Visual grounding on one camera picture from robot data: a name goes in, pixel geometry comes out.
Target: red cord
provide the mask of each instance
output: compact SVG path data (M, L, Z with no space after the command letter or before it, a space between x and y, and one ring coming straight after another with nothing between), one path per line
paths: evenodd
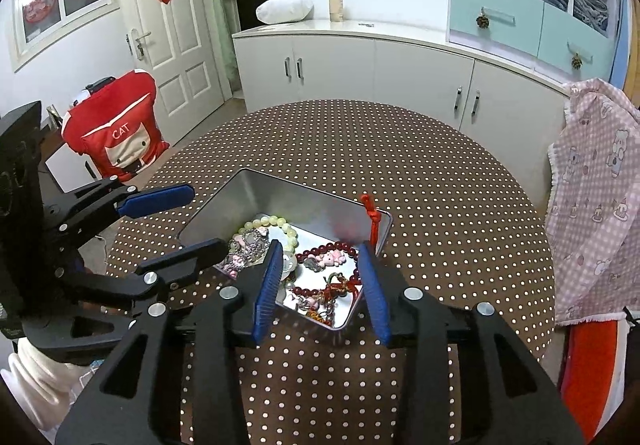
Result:
M363 194L360 196L360 201L364 205L364 208L367 210L367 216L371 218L371 235L369 236L369 242L373 247L373 250L376 250L376 245L378 244L378 226L380 224L380 220L382 219L382 214L378 212L376 206L373 204L373 200L371 196L368 194Z

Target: bottle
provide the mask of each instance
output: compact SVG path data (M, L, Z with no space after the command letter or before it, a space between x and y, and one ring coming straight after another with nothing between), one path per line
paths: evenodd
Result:
M342 22L342 0L329 0L329 21Z

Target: white pillow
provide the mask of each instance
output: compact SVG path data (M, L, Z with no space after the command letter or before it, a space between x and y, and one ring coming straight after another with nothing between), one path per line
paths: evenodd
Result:
M255 15L265 24L302 21L313 6L311 0L269 0L255 9Z

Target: teal drawer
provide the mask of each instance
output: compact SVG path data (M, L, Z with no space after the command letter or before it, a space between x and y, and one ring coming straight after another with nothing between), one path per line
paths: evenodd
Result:
M449 29L538 54L544 3L541 0L449 0ZM478 16L489 19L479 28Z
M578 54L580 69L572 67ZM613 63L614 41L596 32L573 16L545 3L538 58L569 73L580 81L600 77L609 80Z

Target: round table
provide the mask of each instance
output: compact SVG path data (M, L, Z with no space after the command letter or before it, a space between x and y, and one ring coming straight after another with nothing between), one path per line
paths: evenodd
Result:
M553 327L554 276L545 231L509 172L452 127L402 108L324 100L264 109L227 122L175 154L148 186L189 182L191 205L124 220L108 273L180 248L177 233L242 167L338 196L369 193L394 224L383 257L411 286L443 303L489 301L540 359ZM196 303L220 288L201 272L170 306ZM274 320L259 349L238 349L248 431L254 444L391 443L404 352L384 348L366 311L340 348ZM458 437L455 349L451 439ZM183 380L182 440L193 441L190 355Z

